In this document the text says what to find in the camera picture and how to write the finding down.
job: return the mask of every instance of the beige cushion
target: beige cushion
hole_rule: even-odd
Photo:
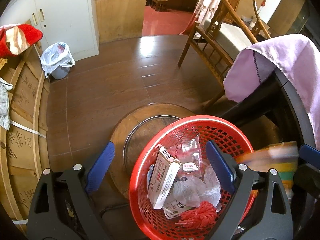
[[[209,20],[205,20],[204,29],[210,25]],[[222,23],[216,42],[235,60],[239,52],[251,45],[250,40],[244,32],[237,26]]]

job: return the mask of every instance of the barcode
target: barcode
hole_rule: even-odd
[[[161,147],[160,152],[166,157],[167,159],[173,158],[172,155],[166,150],[166,148]]]

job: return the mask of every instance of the basket rim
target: basket rim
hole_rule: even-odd
[[[169,124],[165,128],[163,128],[161,131],[159,131],[145,146],[145,148],[140,153],[134,168],[132,170],[130,183],[129,183],[129,203],[130,203],[130,209],[131,213],[133,215],[134,220],[136,221],[137,225],[141,229],[141,231],[149,238],[153,240],[164,240],[164,235],[157,235],[156,233],[152,232],[150,229],[148,229],[148,226],[145,224],[143,217],[141,215],[141,211],[137,202],[138,198],[138,187],[139,187],[139,177],[142,172],[142,163],[145,162],[147,156],[151,152],[151,150],[158,144],[158,142],[167,134],[169,134],[171,131],[175,130],[176,128],[186,125],[188,123],[194,122],[194,121],[215,121],[222,123],[224,125],[229,126],[230,128],[234,129],[239,136],[242,137],[242,139],[246,142],[247,146],[249,147],[250,152],[253,152],[253,148],[247,139],[247,137],[244,135],[244,133],[237,128],[232,123],[211,115],[194,115],[186,118],[182,118],[180,120],[177,120],[173,122],[172,124]]]

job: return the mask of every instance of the purple towel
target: purple towel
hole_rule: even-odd
[[[227,98],[241,102],[276,67],[300,96],[320,149],[320,52],[306,36],[279,36],[242,50],[223,81]]]

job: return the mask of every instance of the wooden chair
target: wooden chair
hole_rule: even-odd
[[[152,0],[151,8],[155,6],[156,11],[165,11],[169,0]]]
[[[199,22],[194,23],[188,41],[178,62],[178,66],[181,67],[191,45],[218,80],[222,87],[222,91],[215,95],[215,97],[207,103],[205,108],[215,103],[225,94],[223,89],[224,73],[226,73],[232,66],[239,52],[247,46],[257,43],[258,41],[255,36],[261,30],[265,36],[270,39],[270,35],[259,17],[256,0],[252,0],[252,3],[257,22],[251,31],[237,15],[228,0],[221,0],[212,20],[206,21],[203,27],[199,26]],[[228,13],[239,27],[224,23],[225,17]],[[200,37],[195,37],[197,32],[200,34]],[[205,48],[208,44],[213,48],[211,54],[207,54],[205,52]],[[211,59],[214,51],[217,51],[219,54],[219,59],[216,62],[213,62]],[[218,68],[218,63],[220,63],[221,60],[226,63],[226,67],[223,69],[221,69],[221,66]]]

